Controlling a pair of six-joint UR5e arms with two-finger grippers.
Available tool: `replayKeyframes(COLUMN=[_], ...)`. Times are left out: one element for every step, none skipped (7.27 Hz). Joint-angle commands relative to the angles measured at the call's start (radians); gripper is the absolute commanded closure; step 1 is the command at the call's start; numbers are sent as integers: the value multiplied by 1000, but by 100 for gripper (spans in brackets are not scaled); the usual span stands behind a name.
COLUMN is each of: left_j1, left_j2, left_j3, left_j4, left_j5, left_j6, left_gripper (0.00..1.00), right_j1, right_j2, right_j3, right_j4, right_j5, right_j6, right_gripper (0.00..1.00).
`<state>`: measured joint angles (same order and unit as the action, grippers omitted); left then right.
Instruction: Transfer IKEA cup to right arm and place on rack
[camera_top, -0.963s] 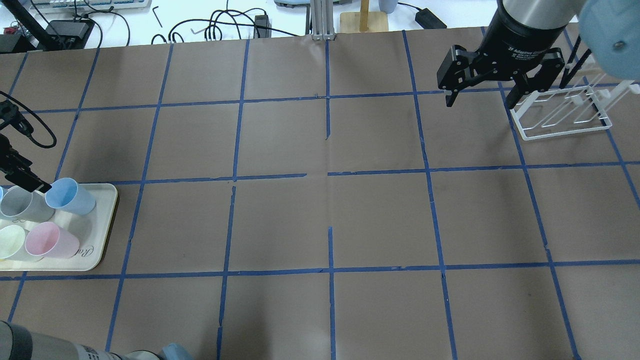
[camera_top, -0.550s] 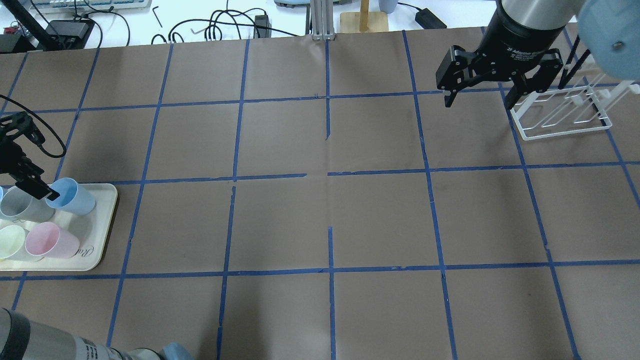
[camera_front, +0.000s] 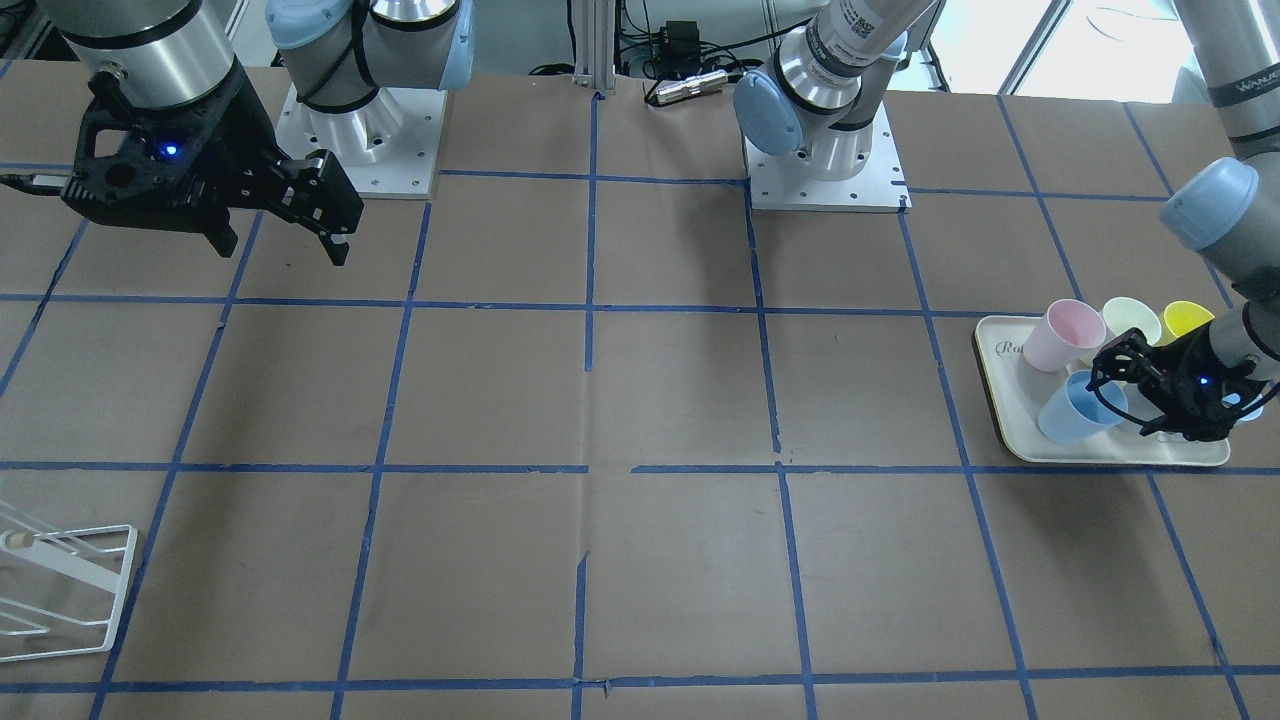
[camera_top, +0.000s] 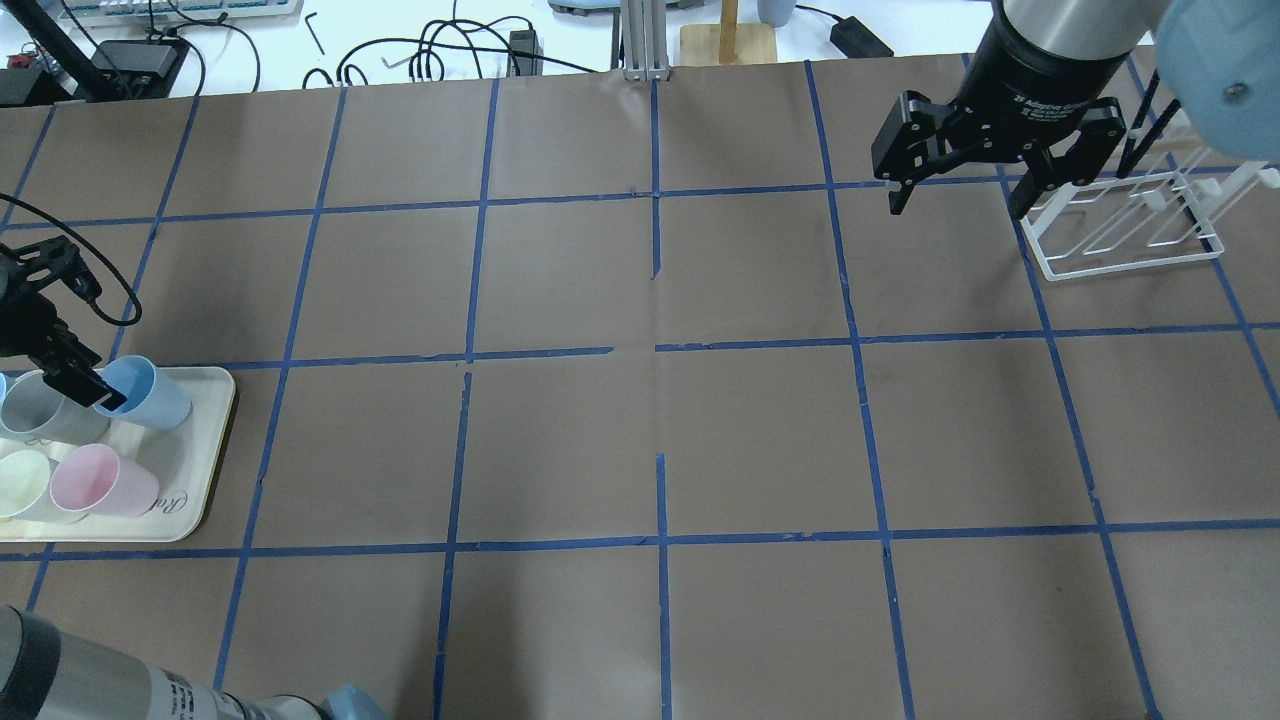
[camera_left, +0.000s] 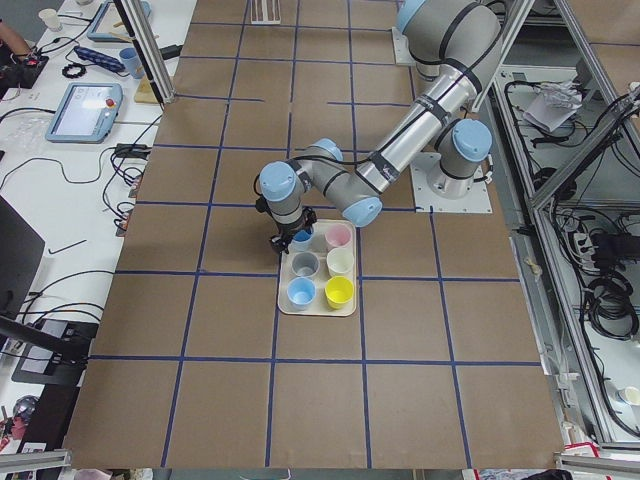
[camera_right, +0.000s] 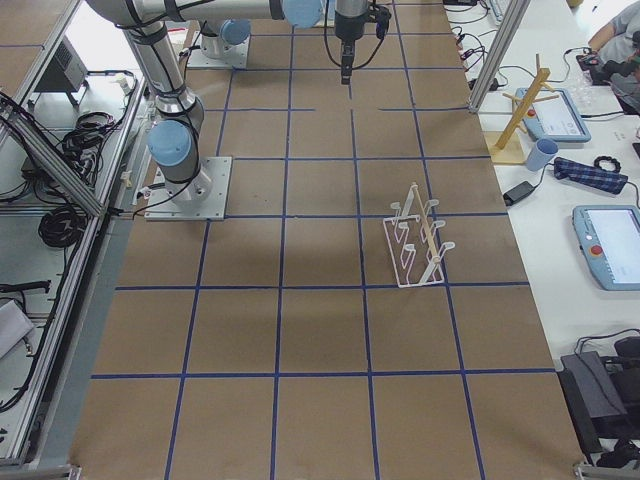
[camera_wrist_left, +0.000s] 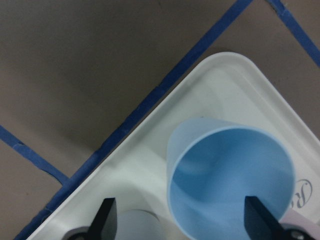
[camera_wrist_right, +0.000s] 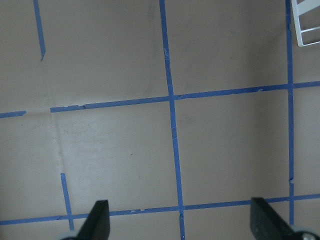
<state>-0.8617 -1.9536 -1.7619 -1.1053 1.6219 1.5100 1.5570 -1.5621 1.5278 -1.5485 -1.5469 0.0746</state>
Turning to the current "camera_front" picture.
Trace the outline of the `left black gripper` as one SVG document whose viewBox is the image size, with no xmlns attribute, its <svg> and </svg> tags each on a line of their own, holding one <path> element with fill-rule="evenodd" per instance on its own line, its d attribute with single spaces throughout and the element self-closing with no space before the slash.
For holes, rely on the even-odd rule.
<svg viewBox="0 0 1280 720">
<path fill-rule="evenodd" d="M 1107 383 L 1137 386 L 1128 395 L 1120 432 L 1157 441 L 1215 442 L 1228 438 L 1242 402 L 1263 395 L 1263 382 L 1252 379 L 1256 357 L 1226 364 L 1215 352 L 1213 323 L 1166 346 L 1151 345 L 1143 331 L 1124 331 L 1105 343 L 1091 364 L 1085 388 L 1102 400 Z"/>
</svg>

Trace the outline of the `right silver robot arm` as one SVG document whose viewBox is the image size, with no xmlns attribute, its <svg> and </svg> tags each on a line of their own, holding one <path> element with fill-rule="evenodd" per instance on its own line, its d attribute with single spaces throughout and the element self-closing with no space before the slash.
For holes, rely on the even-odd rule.
<svg viewBox="0 0 1280 720">
<path fill-rule="evenodd" d="M 471 1 L 270 1 L 307 152 L 285 151 L 206 1 L 44 1 L 91 72 L 67 176 L 5 176 L 109 227 L 204 236 L 230 258 L 230 210 L 315 234 L 342 266 L 364 214 L 349 172 L 411 149 L 396 91 L 461 90 L 474 68 Z"/>
</svg>

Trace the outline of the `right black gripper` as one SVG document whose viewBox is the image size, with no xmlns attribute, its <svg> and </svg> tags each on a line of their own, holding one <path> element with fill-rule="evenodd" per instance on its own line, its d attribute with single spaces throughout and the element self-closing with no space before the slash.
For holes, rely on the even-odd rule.
<svg viewBox="0 0 1280 720">
<path fill-rule="evenodd" d="M 349 255 L 364 200 L 330 150 L 285 158 L 243 65 L 173 108 L 133 105 L 101 69 L 61 201 L 100 225 L 202 234 L 219 258 L 239 236 L 230 208 L 262 209 L 315 234 L 333 266 Z"/>
</svg>

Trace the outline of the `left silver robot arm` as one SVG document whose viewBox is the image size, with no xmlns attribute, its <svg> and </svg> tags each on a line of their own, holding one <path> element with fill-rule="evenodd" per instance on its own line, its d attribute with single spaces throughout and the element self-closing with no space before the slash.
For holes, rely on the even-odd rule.
<svg viewBox="0 0 1280 720">
<path fill-rule="evenodd" d="M 733 92 L 749 145 L 804 154 L 869 126 L 896 42 L 927 1 L 829 1 L 786 33 Z M 1166 345 L 1128 328 L 1093 334 L 1083 388 L 1105 420 L 1142 436 L 1225 439 L 1277 393 L 1277 4 L 1176 1 L 1174 9 L 1220 115 L 1231 155 L 1210 163 L 1162 206 L 1161 222 L 1211 263 L 1243 306 Z"/>
</svg>

